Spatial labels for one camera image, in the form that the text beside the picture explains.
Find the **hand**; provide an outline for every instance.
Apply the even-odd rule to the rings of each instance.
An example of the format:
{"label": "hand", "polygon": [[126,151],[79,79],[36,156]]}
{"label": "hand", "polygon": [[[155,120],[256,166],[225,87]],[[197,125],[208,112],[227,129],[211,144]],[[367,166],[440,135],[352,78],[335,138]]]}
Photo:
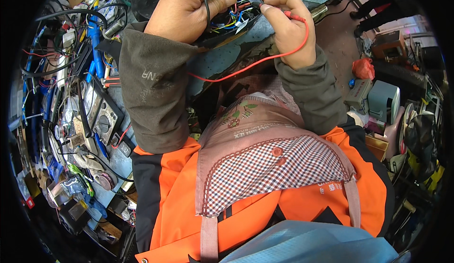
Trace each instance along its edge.
{"label": "hand", "polygon": [[[236,0],[208,0],[210,19]],[[144,33],[183,43],[193,43],[207,27],[204,0],[159,0]]]}
{"label": "hand", "polygon": [[281,57],[282,61],[293,70],[314,64],[315,55],[315,26],[310,11],[301,0],[263,0],[260,10],[276,32],[275,42],[281,53],[297,48],[304,40],[306,26],[303,22],[290,20],[284,13],[272,6],[289,10],[295,15],[306,19],[309,25],[309,37],[304,46],[297,52]]}

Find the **light blue fabric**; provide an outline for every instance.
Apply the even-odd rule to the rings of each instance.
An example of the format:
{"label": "light blue fabric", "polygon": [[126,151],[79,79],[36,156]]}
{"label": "light blue fabric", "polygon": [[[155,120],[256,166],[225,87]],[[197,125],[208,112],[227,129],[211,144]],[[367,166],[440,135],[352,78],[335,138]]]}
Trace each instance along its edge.
{"label": "light blue fabric", "polygon": [[221,263],[389,263],[397,252],[383,237],[338,224],[282,221],[227,255]]}

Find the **apron strap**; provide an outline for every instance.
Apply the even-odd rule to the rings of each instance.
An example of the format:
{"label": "apron strap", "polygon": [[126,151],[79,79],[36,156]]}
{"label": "apron strap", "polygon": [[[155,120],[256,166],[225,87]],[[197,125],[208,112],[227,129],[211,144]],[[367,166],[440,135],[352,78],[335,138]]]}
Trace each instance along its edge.
{"label": "apron strap", "polygon": [[347,194],[348,201],[348,212],[350,214],[351,226],[359,228],[361,226],[361,206],[360,206],[360,195],[358,193],[358,187],[356,186],[356,180],[354,177],[344,183],[345,193]]}
{"label": "apron strap", "polygon": [[200,262],[218,262],[218,218],[202,217],[200,229]]}

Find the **red button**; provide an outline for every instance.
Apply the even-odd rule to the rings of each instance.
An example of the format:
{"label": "red button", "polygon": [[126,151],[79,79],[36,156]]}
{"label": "red button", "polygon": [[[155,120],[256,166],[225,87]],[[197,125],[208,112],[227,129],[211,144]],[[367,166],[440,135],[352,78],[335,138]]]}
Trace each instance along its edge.
{"label": "red button", "polygon": [[280,148],[280,147],[275,147],[273,150],[271,150],[271,153],[275,157],[278,157],[278,156],[282,155],[283,152],[284,152],[284,149]]}
{"label": "red button", "polygon": [[287,161],[287,158],[282,157],[276,162],[276,165],[283,165],[283,164],[285,164],[286,161]]}

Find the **gray jacket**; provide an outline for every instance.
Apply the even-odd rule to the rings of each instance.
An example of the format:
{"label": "gray jacket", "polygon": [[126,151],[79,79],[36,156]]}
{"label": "gray jacket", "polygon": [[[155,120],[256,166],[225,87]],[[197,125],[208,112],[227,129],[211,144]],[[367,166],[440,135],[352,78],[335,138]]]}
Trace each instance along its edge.
{"label": "gray jacket", "polygon": [[[183,146],[189,135],[185,111],[188,83],[185,64],[197,47],[143,33],[147,22],[128,25],[119,61],[124,105],[131,116],[136,141],[149,153],[168,153]],[[275,67],[305,122],[318,135],[347,121],[341,93],[323,50],[309,67],[292,70],[280,58]]]}

